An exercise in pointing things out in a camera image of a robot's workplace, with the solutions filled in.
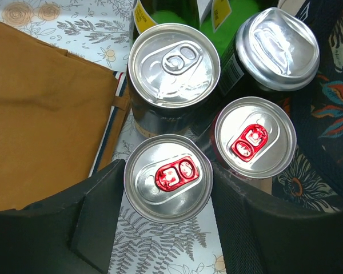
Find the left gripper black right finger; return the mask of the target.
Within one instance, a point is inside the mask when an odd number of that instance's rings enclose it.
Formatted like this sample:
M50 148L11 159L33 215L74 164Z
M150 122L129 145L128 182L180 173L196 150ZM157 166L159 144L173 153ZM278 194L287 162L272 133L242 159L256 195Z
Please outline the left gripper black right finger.
M343 210L275 198L213 164L212 202L227 273L343 273Z

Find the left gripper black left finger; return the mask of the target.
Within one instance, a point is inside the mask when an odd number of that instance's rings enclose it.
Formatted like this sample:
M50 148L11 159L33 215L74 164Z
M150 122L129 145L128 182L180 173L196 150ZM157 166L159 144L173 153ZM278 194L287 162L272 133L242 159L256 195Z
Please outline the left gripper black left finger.
M0 212L0 273L107 273L125 161L24 209Z

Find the beige canvas tote bag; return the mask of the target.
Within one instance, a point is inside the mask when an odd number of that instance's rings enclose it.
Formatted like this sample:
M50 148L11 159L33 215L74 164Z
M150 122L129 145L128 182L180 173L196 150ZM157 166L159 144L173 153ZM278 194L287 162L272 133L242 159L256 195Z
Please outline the beige canvas tote bag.
M327 213L343 209L343 1L282 1L307 23L320 45L314 81L278 104L293 120L298 144L290 165L272 179L271 194Z

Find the red tab can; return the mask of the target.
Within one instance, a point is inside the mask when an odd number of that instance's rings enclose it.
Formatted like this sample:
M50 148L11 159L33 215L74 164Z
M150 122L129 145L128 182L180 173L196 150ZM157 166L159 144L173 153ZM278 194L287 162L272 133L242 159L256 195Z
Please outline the red tab can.
M271 178L288 167L297 137L281 107L247 96L224 107L196 144L210 160L248 182Z
M210 160L189 138L163 134L143 141L129 156L125 195L145 219L177 224L197 216L213 188Z

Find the dark can dented lid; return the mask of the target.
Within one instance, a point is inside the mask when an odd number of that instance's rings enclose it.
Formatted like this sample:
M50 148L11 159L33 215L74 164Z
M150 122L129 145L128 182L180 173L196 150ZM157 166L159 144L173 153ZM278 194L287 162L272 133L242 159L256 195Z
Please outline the dark can dented lid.
M278 95L306 87L316 76L320 48L303 21L277 7L248 18L221 58L218 92Z

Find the dark can silver pull-tab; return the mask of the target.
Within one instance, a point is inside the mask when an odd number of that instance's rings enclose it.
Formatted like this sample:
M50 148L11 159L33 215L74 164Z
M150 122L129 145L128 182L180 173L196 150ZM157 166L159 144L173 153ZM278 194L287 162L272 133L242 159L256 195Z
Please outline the dark can silver pull-tab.
M200 31L163 23L134 41L127 83L137 131L150 138L184 134L220 78L220 58Z

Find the green Perrier bottle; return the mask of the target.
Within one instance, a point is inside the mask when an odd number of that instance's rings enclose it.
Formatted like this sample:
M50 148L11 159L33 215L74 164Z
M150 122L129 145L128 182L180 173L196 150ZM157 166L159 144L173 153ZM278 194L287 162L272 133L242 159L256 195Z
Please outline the green Perrier bottle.
M238 28L252 15L276 6L277 1L221 0L213 1L201 23L200 31L214 44L222 56Z
M145 30L162 23L181 23L200 28L196 0L137 0L130 21L130 45Z

